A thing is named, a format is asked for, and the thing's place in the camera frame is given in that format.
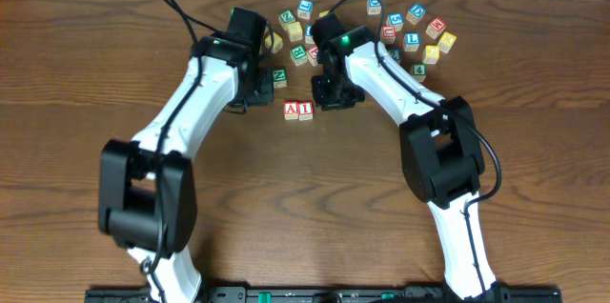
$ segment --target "wood grain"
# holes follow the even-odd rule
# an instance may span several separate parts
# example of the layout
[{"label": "wood grain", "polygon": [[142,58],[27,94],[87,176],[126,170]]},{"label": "wood grain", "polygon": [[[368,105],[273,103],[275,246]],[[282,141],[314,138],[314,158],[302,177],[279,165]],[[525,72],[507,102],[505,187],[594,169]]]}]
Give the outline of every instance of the wood grain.
[{"label": "wood grain", "polygon": [[[314,0],[314,14],[336,1]],[[218,28],[241,6],[280,30],[276,15],[298,0],[178,2]],[[502,162],[503,189],[480,207],[497,277],[557,285],[567,303],[607,302],[610,0],[386,2],[428,8],[406,30],[440,16],[457,35],[426,85],[471,103]],[[181,81],[182,22],[161,0],[0,4],[0,302],[77,302],[91,286],[141,285],[133,261],[97,231],[99,154],[150,122]],[[338,13],[373,26],[364,4]],[[442,280],[433,219],[401,175],[397,128],[382,109],[368,99],[283,120],[282,101],[311,99],[321,72],[295,68],[290,45],[272,60],[287,67],[289,87],[269,107],[221,114],[196,158],[197,267],[253,286]],[[492,181],[483,175],[484,191]]]}]

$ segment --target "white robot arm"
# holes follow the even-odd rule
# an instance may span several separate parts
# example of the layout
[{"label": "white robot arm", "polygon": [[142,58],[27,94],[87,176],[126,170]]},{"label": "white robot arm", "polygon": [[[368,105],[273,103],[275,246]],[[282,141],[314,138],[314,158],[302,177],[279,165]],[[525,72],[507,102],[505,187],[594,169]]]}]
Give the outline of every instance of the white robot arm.
[{"label": "white robot arm", "polygon": [[[379,105],[386,110],[397,125],[406,122],[414,115],[421,116],[432,110],[431,107],[418,101],[412,94],[400,86],[388,72],[383,69],[375,56],[375,43],[368,42],[354,49],[346,57],[347,75],[354,84],[360,86],[373,96]],[[385,62],[394,73],[407,85],[421,92],[422,96],[439,102],[442,96],[429,91],[405,71],[386,51],[385,46],[377,43],[379,54],[385,57]],[[465,193],[451,201],[449,209],[441,209],[433,202],[428,207],[437,223],[438,236],[445,257],[445,280],[449,287],[460,297],[475,297],[481,294],[474,259],[470,248],[470,240],[462,214],[467,200],[478,197],[478,193]],[[470,210],[471,226],[475,239],[479,268],[485,283],[485,290],[491,288],[496,281],[492,273],[483,246],[480,226],[478,223],[478,204]]]},{"label": "white robot arm", "polygon": [[[199,293],[201,274],[187,246],[196,220],[192,161],[227,105],[273,101],[272,78],[258,68],[265,25],[256,12],[235,8],[226,32],[199,41],[195,52],[201,53],[193,54],[182,83],[152,123],[130,143],[111,140],[102,151],[100,231],[112,235],[141,266],[160,254],[154,272],[147,272],[156,301],[191,303]],[[163,128],[167,136],[159,143]],[[157,154],[161,169],[154,161]],[[163,175],[157,188],[163,191],[162,202],[157,192],[132,186],[133,179],[154,180],[157,173]],[[159,226],[165,231],[160,233]]]},{"label": "white robot arm", "polygon": [[[316,103],[321,105],[323,110],[328,107],[337,109],[337,107],[353,106],[354,101],[363,99],[363,96],[357,93],[359,88],[362,88],[373,96],[377,103],[390,114],[398,126],[408,123],[413,124],[415,122],[409,121],[413,121],[415,117],[424,116],[433,112],[432,107],[423,104],[415,96],[405,90],[403,86],[396,81],[397,79],[417,91],[421,94],[421,97],[428,101],[439,104],[444,100],[439,94],[429,91],[419,84],[413,76],[397,64],[388,51],[386,51],[383,44],[367,41],[367,38],[370,39],[370,36],[372,35],[369,31],[369,37],[364,36],[367,34],[367,30],[363,28],[346,33],[339,28],[339,24],[333,14],[328,15],[326,19],[328,20],[324,21],[323,19],[320,19],[316,21],[316,24],[313,26],[315,42],[319,45],[319,48],[321,46],[321,50],[318,53],[318,60],[325,66],[325,74],[321,76],[320,79],[313,79],[312,83],[314,85]],[[378,47],[379,55],[384,58],[385,64],[393,72],[394,76],[390,75],[390,73],[379,65],[379,61],[376,58],[375,46]],[[345,80],[345,78],[342,77],[343,74],[347,75],[347,79],[349,80]],[[350,87],[350,83],[356,85],[356,87]],[[341,93],[335,96],[337,101],[330,102],[329,100],[333,100],[334,92],[337,91],[341,91]],[[347,99],[348,103],[345,104],[344,102],[340,102],[342,99]],[[445,121],[447,120],[447,116],[442,116],[442,118]],[[432,137],[440,134],[441,131],[439,129],[430,128],[427,132],[430,134],[428,139],[432,139]],[[408,139],[408,137],[403,137],[402,133],[403,128],[401,127],[401,143],[403,143],[405,139]],[[429,155],[431,158],[436,156],[435,151],[426,151],[429,151],[426,156]],[[411,153],[410,157],[411,159],[409,159],[409,162],[417,164],[415,166],[416,171],[424,170],[420,169],[418,166],[421,166],[422,163],[426,163],[427,160],[424,160],[421,163],[413,161],[414,159],[412,158],[414,157],[414,153]],[[405,162],[406,160],[403,153],[405,177],[407,177],[409,184],[413,185],[413,181],[415,180],[409,180],[410,177],[407,171],[411,171],[411,169],[405,167]],[[458,175],[456,178],[463,179],[463,176]],[[425,176],[419,176],[417,178],[418,181],[429,179],[430,178]],[[451,196],[451,199],[443,199],[441,204],[438,204],[439,202],[437,201],[433,201],[430,194],[424,194],[424,197],[422,197],[421,193],[417,194],[416,192],[416,195],[428,204],[432,211],[432,215],[435,218],[438,236],[445,258],[445,280],[452,291],[461,299],[464,299],[466,297],[476,297],[482,294],[477,268],[473,266],[475,261],[463,215],[465,203],[477,198],[478,192],[473,192],[472,188],[470,191],[457,191],[459,192],[459,195],[453,195]],[[478,223],[477,203],[470,207],[469,213],[474,247],[477,252],[478,268],[482,276],[484,288],[485,290],[489,290],[492,283],[496,281],[496,278],[494,277],[485,256],[483,240]]]},{"label": "white robot arm", "polygon": [[[194,159],[203,138],[215,118],[235,99],[239,85],[237,68],[227,61],[209,56],[201,57],[203,78],[178,115],[173,120],[161,153],[180,152]],[[137,133],[132,141],[139,142],[142,150],[154,152],[161,127],[167,122],[178,102],[185,96],[197,77],[197,59],[189,61],[186,75],[172,98],[154,118],[151,124]]]}]

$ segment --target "yellow block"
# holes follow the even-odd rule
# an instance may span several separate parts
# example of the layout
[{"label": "yellow block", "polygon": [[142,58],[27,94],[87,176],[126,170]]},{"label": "yellow block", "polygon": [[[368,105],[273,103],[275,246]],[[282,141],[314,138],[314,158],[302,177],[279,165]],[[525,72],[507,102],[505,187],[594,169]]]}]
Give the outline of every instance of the yellow block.
[{"label": "yellow block", "polygon": [[423,53],[423,63],[434,65],[438,61],[440,52],[438,46],[426,46],[426,51]]},{"label": "yellow block", "polygon": [[297,21],[289,24],[286,30],[288,31],[288,38],[290,39],[290,42],[303,39],[303,28],[301,27],[300,22]]},{"label": "yellow block", "polygon": [[[265,47],[269,48],[271,46],[271,35],[267,35],[265,38]],[[271,49],[272,53],[277,53],[282,49],[283,42],[281,36],[274,32],[274,47]]]},{"label": "yellow block", "polygon": [[458,37],[449,32],[444,32],[438,41],[438,48],[444,53],[448,53],[451,47],[456,43]]}]

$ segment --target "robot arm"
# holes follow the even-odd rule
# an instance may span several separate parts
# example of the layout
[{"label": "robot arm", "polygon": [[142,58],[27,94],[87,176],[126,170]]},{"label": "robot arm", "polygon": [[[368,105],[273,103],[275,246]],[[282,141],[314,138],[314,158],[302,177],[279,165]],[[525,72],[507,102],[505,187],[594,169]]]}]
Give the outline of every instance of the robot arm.
[{"label": "robot arm", "polygon": [[[237,94],[239,76],[236,68],[229,66],[224,60],[209,56],[202,57],[202,64],[203,78],[173,120],[161,150],[162,154],[176,151],[188,159],[194,159],[213,121]],[[155,151],[161,127],[191,88],[196,76],[197,59],[193,57],[172,98],[151,124],[133,137],[132,141],[138,142],[141,150]]]},{"label": "robot arm", "polygon": [[[196,49],[201,53],[192,54],[182,83],[152,123],[131,142],[111,140],[102,151],[99,229],[139,264],[161,254],[155,272],[147,275],[151,297],[157,301],[166,297],[172,303],[191,303],[199,292],[201,274],[194,268],[187,246],[197,217],[192,161],[225,106],[273,101],[270,72],[258,68],[265,25],[258,13],[235,8],[227,31],[216,31],[199,41]],[[201,58],[201,77],[197,57]],[[157,169],[153,157],[161,128],[174,112],[160,150],[161,169]],[[132,184],[153,180],[158,172],[163,175],[157,188],[163,191],[162,201],[156,192]],[[161,211],[165,232],[159,246]]]},{"label": "robot arm", "polygon": [[[403,171],[416,196],[427,203],[437,224],[445,258],[445,279],[461,299],[482,294],[462,214],[464,204],[478,197],[478,176],[484,171],[478,141],[430,106],[418,101],[376,59],[375,46],[395,77],[430,101],[459,112],[474,124],[472,112],[461,98],[445,102],[420,85],[399,66],[370,31],[361,27],[346,32],[329,13],[312,28],[320,49],[324,74],[312,80],[314,98],[323,110],[351,108],[362,101],[361,90],[371,94],[399,126]],[[438,147],[439,134],[451,134],[448,145]],[[469,209],[473,241],[485,290],[496,281],[485,256],[477,204]]]}]

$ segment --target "alphabet block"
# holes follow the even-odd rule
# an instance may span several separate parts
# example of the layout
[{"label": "alphabet block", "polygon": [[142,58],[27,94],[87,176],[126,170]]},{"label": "alphabet block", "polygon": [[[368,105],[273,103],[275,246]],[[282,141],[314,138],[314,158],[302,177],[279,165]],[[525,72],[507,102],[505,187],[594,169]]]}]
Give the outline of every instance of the alphabet block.
[{"label": "alphabet block", "polygon": [[456,43],[456,40],[458,40],[457,36],[446,31],[442,34],[442,36],[440,36],[440,41],[438,41],[438,48],[440,49],[440,51],[442,51],[446,54],[449,52],[451,47]]},{"label": "alphabet block", "polygon": [[402,48],[404,51],[417,51],[419,43],[419,32],[406,32],[402,40]]},{"label": "alphabet block", "polygon": [[402,53],[400,50],[388,50],[388,53],[390,54],[390,56],[392,56],[392,58],[394,59],[394,61],[396,61],[397,64],[400,64],[400,61],[402,61]]},{"label": "alphabet block", "polygon": [[307,50],[307,59],[313,66],[317,66],[317,47],[313,46]]},{"label": "alphabet block", "polygon": [[288,9],[279,13],[279,24],[284,30],[288,28],[288,25],[296,21],[296,17],[293,12]]},{"label": "alphabet block", "polygon": [[[269,48],[271,46],[271,35],[267,35],[265,38],[265,47]],[[282,38],[274,32],[274,46],[271,48],[271,52],[273,54],[277,53],[284,46],[282,42]]]},{"label": "alphabet block", "polygon": [[412,25],[416,25],[417,22],[421,21],[423,15],[426,13],[426,9],[420,4],[415,3],[407,12],[407,21],[411,22]]},{"label": "alphabet block", "polygon": [[423,53],[423,63],[434,65],[438,61],[438,57],[440,56],[440,52],[438,51],[438,46],[426,46],[426,51]]},{"label": "alphabet block", "polygon": [[307,26],[305,29],[305,43],[314,44],[314,37],[312,36],[312,25]]},{"label": "alphabet block", "polygon": [[303,28],[300,22],[293,22],[288,25],[288,38],[290,42],[295,42],[303,39]]},{"label": "alphabet block", "polygon": [[419,83],[421,83],[426,79],[426,65],[414,64],[411,66],[410,73]]},{"label": "alphabet block", "polygon": [[384,26],[381,28],[381,42],[386,45],[391,45],[397,39],[397,30],[392,26]]},{"label": "alphabet block", "polygon": [[298,103],[284,102],[284,119],[298,119]]},{"label": "alphabet block", "polygon": [[430,22],[428,28],[426,29],[426,33],[433,39],[436,39],[442,33],[442,31],[445,30],[445,27],[447,27],[445,22],[441,21],[440,18],[437,17]]},{"label": "alphabet block", "polygon": [[394,27],[396,31],[402,30],[402,25],[404,25],[404,20],[402,19],[402,15],[400,12],[390,13],[388,15],[388,20],[386,21],[388,26]]},{"label": "alphabet block", "polygon": [[314,10],[314,2],[309,0],[301,0],[298,2],[298,9],[296,14],[298,18],[310,19],[312,17],[312,11]]},{"label": "alphabet block", "polygon": [[274,77],[274,88],[286,88],[288,86],[288,77],[286,76],[286,70],[274,70],[272,71]]},{"label": "alphabet block", "polygon": [[314,105],[312,102],[298,103],[298,120],[306,121],[314,119]]},{"label": "alphabet block", "polygon": [[301,66],[307,62],[307,51],[302,45],[298,45],[290,50],[290,58],[293,59],[295,66]]},{"label": "alphabet block", "polygon": [[380,14],[381,13],[381,2],[378,0],[367,0],[366,1],[366,12],[368,14]]}]

